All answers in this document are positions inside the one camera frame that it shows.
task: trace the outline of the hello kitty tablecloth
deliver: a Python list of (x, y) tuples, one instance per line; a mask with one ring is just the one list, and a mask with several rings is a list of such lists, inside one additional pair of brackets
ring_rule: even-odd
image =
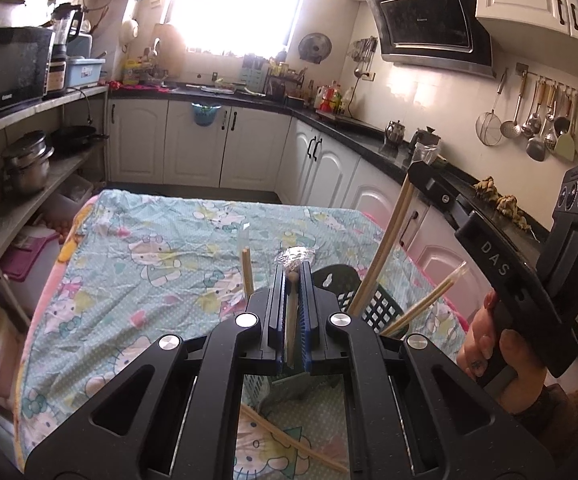
[[(237, 231), (251, 225), (255, 287), (282, 250), (315, 250), (314, 270), (348, 264), (362, 277), (383, 232), (362, 213), (207, 202), (103, 191), (79, 213), (35, 312), (16, 391), (20, 467), (37, 444), (165, 333), (208, 333), (245, 308)], [(381, 282), (403, 309), (432, 286), (404, 251)], [(455, 358), (463, 326), (442, 300), (411, 325)], [(342, 393), (324, 385), (265, 413), (296, 440), (346, 460)], [(234, 478), (344, 478), (240, 419)]]

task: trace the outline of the pink lid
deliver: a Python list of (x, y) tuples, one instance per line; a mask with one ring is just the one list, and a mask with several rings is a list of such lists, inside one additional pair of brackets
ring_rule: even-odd
[(0, 258), (0, 267), (10, 280), (24, 282), (45, 245), (58, 238), (56, 231), (43, 229), (42, 232), (46, 235), (35, 237), (22, 231), (6, 249)]

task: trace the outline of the hand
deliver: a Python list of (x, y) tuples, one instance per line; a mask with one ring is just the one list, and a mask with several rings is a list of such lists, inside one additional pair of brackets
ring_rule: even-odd
[(498, 403), (509, 413), (524, 412), (536, 402), (543, 389), (547, 370), (527, 341), (515, 330), (503, 330), (500, 340), (493, 323), (493, 307), (498, 302), (494, 291), (487, 294), (483, 307), (476, 313), (474, 322), (458, 352), (456, 362), (469, 377), (476, 380), (487, 369), (498, 343), (506, 363), (514, 368), (518, 377), (503, 390)]

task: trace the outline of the blue hanging basket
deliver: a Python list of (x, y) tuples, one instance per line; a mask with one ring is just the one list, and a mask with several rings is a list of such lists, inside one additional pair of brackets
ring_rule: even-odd
[(206, 106), (191, 103), (191, 108), (194, 111), (194, 121), (198, 126), (211, 126), (215, 120), (215, 116), (221, 106)]

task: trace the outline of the brand logo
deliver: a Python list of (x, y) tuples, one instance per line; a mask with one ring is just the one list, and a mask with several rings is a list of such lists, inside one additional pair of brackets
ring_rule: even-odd
[[(485, 242), (485, 245), (483, 245), (480, 248), (480, 250), (484, 254), (489, 254), (490, 252), (492, 252), (492, 249), (493, 249), (493, 245), (491, 244), (491, 242)], [(500, 259), (500, 254), (492, 254), (492, 256), (490, 256), (488, 258), (488, 260), (493, 264), (495, 269), (498, 270), (498, 273), (501, 276), (504, 276), (504, 275), (506, 275), (507, 271), (509, 270), (509, 264), (505, 264), (503, 262), (500, 262), (499, 259)]]

